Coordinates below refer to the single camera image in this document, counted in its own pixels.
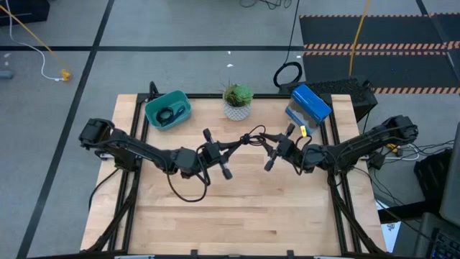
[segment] wooden tabletop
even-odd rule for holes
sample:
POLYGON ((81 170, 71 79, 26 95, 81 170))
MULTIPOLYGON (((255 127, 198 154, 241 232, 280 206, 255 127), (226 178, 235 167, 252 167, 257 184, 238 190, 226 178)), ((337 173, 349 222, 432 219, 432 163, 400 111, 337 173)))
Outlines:
MULTIPOLYGON (((357 136, 350 97, 338 95, 332 99, 340 141, 357 136)), ((117 128, 129 132, 135 101, 136 95, 118 96, 112 119, 117 128)), ((166 132, 149 127, 147 143, 160 149, 196 149, 205 142, 202 133, 205 128, 210 129, 214 140, 232 142, 258 124, 265 125, 267 133, 278 134, 291 122, 284 112, 288 102, 288 99, 255 99, 249 117, 233 122, 225 117, 222 100, 191 99, 191 118, 166 132)), ((332 142, 328 119, 326 126, 332 142)), ((291 139, 298 136, 297 127, 291 139)), ((322 144, 319 129, 313 134, 313 143, 322 144)), ((187 255, 197 249, 201 255, 286 255, 286 250, 294 250, 296 255, 339 255, 326 172, 316 168, 313 173, 298 176, 291 164, 277 159, 268 173, 264 171, 267 160, 263 147, 240 147, 228 164, 234 177, 227 181, 218 166, 210 168, 212 184, 208 194, 203 201, 192 204, 179 200, 170 190, 166 175, 145 161, 129 253, 187 255)), ((363 162, 356 166, 367 171, 363 162)), ((102 161, 98 182, 113 169, 112 160, 102 161)), ((348 178, 356 219, 384 250, 369 178, 359 171, 351 171, 348 178)), ((120 179, 118 173, 94 196, 82 249, 91 246, 111 221, 120 179)), ((203 184, 197 178, 186 180, 177 174, 172 177, 172 183, 188 199, 198 198, 203 192, 203 184)), ((344 225, 348 248, 353 250, 345 218, 344 225)), ((117 247, 121 247, 123 231, 124 223, 121 223, 117 247)))

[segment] floor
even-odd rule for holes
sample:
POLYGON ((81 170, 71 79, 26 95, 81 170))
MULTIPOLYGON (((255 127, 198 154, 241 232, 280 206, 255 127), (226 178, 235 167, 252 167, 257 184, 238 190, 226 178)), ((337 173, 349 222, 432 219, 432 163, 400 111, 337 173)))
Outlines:
MULTIPOLYGON (((294 5, 269 10, 258 3, 244 9, 239 0, 115 0, 100 46, 178 46, 154 52, 100 51, 88 64, 89 47, 109 0, 54 0, 47 22, 30 29, 52 46, 86 46, 85 50, 58 52, 73 72, 68 83, 40 75, 41 57, 32 51, 0 51, 0 69, 15 77, 0 81, 0 251, 15 258, 50 166, 57 166, 54 181, 28 256, 76 253, 86 225, 88 197, 96 182, 99 161, 78 146, 77 137, 88 118, 111 118, 118 94, 146 92, 153 80, 160 92, 180 89, 190 93, 220 92, 228 82, 247 83, 256 93, 275 93, 272 75, 285 59, 285 51, 197 51, 183 46, 286 46, 294 5), (60 140, 75 92, 85 67, 92 65, 76 109, 67 120, 68 138, 60 140), (57 146, 62 157, 55 156, 57 146)), ((460 12, 457 0, 424 0, 428 12, 460 12)), ((360 14, 365 0, 302 0, 299 14, 360 14)), ((415 0, 374 0, 369 14, 420 14, 415 0)), ((17 40, 36 45, 14 26, 17 40)), ((14 43, 8 28, 0 28, 0 47, 14 43)), ((302 45, 295 28, 293 45, 302 45)), ((60 64, 47 53, 45 73, 59 76, 60 64)), ((300 53, 291 53, 297 60, 300 53)), ((295 71, 285 71, 289 81, 295 71)), ((395 114, 410 116, 419 126, 417 143, 432 144, 454 137, 460 121, 460 99, 444 95, 377 95, 379 105, 367 128, 395 114)), ((378 172, 379 179, 401 201, 423 198, 412 174, 413 162, 398 162, 378 172)), ((391 201, 376 190, 376 196, 391 201)))

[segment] potted plant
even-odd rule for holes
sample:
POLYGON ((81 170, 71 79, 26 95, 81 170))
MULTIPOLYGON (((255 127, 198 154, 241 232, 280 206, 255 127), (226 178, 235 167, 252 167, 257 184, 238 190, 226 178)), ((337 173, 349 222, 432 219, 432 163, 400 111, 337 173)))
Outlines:
POLYGON ((251 101, 254 93, 246 85, 230 84, 226 87, 224 98, 224 114, 231 120, 246 119, 251 112, 251 101))

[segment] white cable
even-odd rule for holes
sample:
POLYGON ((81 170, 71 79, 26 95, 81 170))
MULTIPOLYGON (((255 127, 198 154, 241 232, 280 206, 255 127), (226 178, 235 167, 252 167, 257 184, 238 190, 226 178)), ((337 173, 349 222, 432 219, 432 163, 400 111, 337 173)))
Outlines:
POLYGON ((388 160, 404 160, 404 161, 416 161, 417 159, 419 159, 420 155, 418 153, 420 151, 412 144, 409 144, 408 146, 411 147, 412 149, 414 149, 414 151, 415 151, 414 154, 417 154, 417 157, 415 157, 415 158, 385 158, 385 159, 388 159, 388 160))
MULTIPOLYGON (((8 0, 6 0, 6 8, 8 9, 8 12, 9 12, 10 14, 12 14, 12 11, 11 11, 10 8, 9 8, 9 2, 8 2, 8 0)), ((31 49, 36 50, 38 53, 40 53, 40 54, 42 55, 42 58, 43 58, 42 76, 44 76, 46 79, 50 79, 50 80, 54 80, 54 81, 64 81, 64 78, 51 78, 51 77, 45 75, 45 73, 43 72, 43 70, 45 69, 46 59, 45 59, 45 54, 43 54, 42 51, 40 51, 40 50, 38 50, 37 48, 32 47, 31 45, 28 45, 28 44, 26 44, 26 43, 18 42, 18 41, 16 41, 16 40, 13 38, 13 18, 12 18, 11 16, 9 16, 9 37, 10 37, 11 40, 13 40, 15 43, 20 44, 20 45, 23 45, 23 46, 30 47, 31 49)))

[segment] teal bowl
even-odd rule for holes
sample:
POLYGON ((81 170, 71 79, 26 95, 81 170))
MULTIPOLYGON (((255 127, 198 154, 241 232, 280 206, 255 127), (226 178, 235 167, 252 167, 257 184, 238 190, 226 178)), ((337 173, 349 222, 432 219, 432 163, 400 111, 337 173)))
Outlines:
POLYGON ((149 120, 150 124, 157 128, 159 131, 168 130, 190 118, 192 112, 192 106, 188 101, 187 96, 183 91, 177 90, 172 91, 164 96, 158 97, 145 105, 145 115, 149 120), (162 127, 157 121, 157 113, 165 108, 170 107, 174 114, 179 110, 181 106, 185 107, 185 111, 174 121, 162 127))

